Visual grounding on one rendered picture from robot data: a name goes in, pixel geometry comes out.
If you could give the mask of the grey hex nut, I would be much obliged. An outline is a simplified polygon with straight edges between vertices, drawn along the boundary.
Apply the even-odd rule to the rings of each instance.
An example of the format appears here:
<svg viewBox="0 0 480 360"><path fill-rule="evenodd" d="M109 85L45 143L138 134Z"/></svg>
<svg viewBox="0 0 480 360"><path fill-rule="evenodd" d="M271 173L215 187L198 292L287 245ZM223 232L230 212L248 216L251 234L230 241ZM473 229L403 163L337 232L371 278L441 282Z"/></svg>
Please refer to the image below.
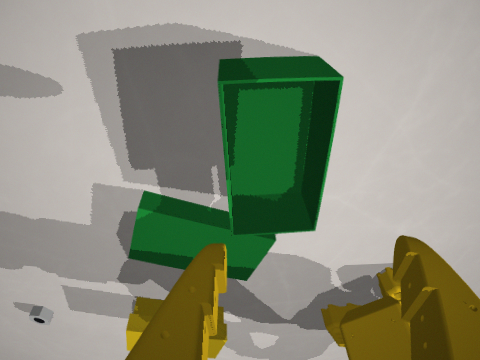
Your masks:
<svg viewBox="0 0 480 360"><path fill-rule="evenodd" d="M29 320L39 325L50 325L52 317L53 311L44 306L33 306L29 314Z"/></svg>

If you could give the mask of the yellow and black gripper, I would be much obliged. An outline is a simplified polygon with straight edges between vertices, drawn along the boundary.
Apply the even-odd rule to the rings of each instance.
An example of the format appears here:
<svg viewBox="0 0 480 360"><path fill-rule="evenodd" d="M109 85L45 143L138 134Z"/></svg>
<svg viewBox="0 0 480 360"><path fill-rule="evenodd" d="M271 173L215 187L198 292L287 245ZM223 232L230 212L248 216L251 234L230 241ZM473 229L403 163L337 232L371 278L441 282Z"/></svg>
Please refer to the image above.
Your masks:
<svg viewBox="0 0 480 360"><path fill-rule="evenodd" d="M393 256L411 360L480 360L480 299L423 241L401 235ZM125 360L208 360L218 293L227 292L227 250L205 246L173 286Z"/></svg>

